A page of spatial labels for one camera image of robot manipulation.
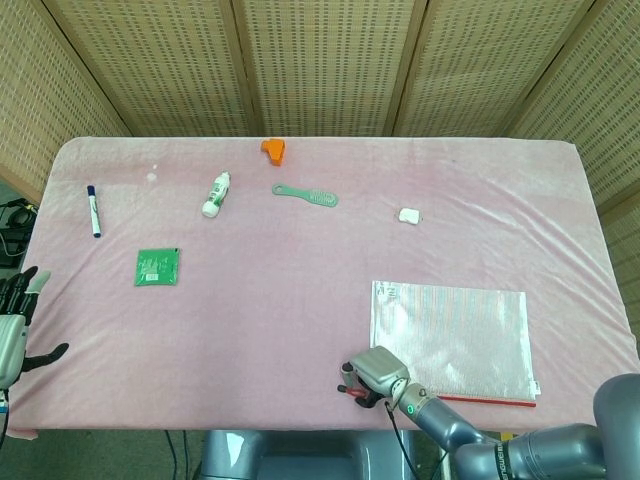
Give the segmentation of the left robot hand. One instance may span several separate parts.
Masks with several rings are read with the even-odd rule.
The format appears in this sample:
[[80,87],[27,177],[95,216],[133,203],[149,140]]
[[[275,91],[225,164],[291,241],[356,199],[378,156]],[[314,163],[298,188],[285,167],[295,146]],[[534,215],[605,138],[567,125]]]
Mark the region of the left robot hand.
[[8,391],[22,373],[51,365],[69,349],[68,343],[51,352],[28,357],[26,345],[38,299],[51,277],[50,271],[32,266],[9,279],[0,279],[0,396]]

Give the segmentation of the orange plastic block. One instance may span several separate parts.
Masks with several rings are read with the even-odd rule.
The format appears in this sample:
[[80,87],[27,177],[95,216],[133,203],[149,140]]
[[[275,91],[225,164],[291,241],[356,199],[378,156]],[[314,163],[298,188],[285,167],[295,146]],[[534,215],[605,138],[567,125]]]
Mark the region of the orange plastic block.
[[261,150],[269,157],[273,166],[280,167],[284,162],[286,142],[281,138],[269,138],[261,142]]

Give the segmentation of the white glue bottle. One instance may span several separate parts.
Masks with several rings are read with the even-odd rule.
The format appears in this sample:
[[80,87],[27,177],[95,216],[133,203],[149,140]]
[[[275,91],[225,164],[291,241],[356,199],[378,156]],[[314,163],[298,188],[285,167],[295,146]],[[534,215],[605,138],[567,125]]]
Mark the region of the white glue bottle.
[[214,180],[207,200],[201,208],[201,213],[207,218],[215,218],[224,202],[231,183],[231,175],[228,171],[221,172]]

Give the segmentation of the white mesh pouch red zipper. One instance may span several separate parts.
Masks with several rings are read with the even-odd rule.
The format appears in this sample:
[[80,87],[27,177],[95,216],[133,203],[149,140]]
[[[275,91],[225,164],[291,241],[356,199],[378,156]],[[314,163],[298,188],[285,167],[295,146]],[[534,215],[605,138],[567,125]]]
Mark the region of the white mesh pouch red zipper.
[[442,399],[533,407],[540,394],[523,292],[375,281],[370,344]]

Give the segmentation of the wooden woven folding screen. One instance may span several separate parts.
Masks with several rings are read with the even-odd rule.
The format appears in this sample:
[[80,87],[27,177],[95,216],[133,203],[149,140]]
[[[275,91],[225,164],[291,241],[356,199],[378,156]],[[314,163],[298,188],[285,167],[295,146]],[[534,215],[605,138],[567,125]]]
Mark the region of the wooden woven folding screen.
[[575,144],[640,312],[640,0],[0,0],[0,181],[98,136]]

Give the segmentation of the green plastic comb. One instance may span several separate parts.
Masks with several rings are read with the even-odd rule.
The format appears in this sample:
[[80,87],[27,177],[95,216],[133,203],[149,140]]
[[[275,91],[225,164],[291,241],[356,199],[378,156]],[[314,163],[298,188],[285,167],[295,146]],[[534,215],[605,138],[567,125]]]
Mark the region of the green plastic comb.
[[313,205],[334,208],[339,199],[336,194],[317,189],[300,189],[285,184],[272,186],[272,193],[277,196],[288,196],[305,200]]

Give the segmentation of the blue white marker pen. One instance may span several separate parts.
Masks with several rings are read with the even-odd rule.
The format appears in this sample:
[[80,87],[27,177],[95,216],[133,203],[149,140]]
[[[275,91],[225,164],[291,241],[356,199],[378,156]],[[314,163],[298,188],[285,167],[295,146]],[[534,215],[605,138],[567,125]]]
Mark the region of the blue white marker pen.
[[87,194],[90,209],[92,235],[94,238],[100,238],[102,236],[102,230],[100,226],[96,190],[94,185],[87,186]]

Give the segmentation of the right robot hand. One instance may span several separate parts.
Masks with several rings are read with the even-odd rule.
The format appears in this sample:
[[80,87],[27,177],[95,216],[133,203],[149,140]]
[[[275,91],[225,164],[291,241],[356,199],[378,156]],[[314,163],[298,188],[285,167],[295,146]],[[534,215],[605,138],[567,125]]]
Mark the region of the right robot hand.
[[340,373],[342,383],[337,391],[354,397],[365,409],[386,400],[393,410],[410,381],[406,365],[383,346],[357,354],[342,364]]

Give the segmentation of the green foil packet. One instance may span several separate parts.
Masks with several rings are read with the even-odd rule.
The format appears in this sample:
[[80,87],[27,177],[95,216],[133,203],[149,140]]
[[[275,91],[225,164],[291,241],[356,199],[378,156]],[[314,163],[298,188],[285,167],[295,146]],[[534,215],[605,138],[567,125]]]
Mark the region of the green foil packet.
[[134,285],[175,286],[178,282],[180,254],[179,248],[139,250]]

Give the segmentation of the pink table cloth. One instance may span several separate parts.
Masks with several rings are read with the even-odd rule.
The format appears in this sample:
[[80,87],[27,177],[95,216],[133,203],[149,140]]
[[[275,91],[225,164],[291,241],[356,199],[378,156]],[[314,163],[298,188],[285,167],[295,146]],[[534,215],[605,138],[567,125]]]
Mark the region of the pink table cloth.
[[[398,220],[404,207],[418,225]],[[136,287],[138,251],[164,248],[181,251],[177,284]],[[525,293],[541,395],[533,408],[460,404],[479,427],[589,423],[597,388],[640,371],[581,159],[561,141],[290,138],[275,167],[256,138],[78,137],[55,157],[25,261],[51,272],[27,350],[69,349],[11,389],[18,438],[384,428],[382,408],[336,389],[369,344],[375,280]]]

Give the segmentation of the grey robot torso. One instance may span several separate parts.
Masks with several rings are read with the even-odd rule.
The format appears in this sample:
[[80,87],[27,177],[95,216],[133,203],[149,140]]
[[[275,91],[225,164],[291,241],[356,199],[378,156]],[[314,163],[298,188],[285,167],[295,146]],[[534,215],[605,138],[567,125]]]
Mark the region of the grey robot torso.
[[418,469],[417,439],[391,430],[210,430],[193,480],[454,480],[438,452]]

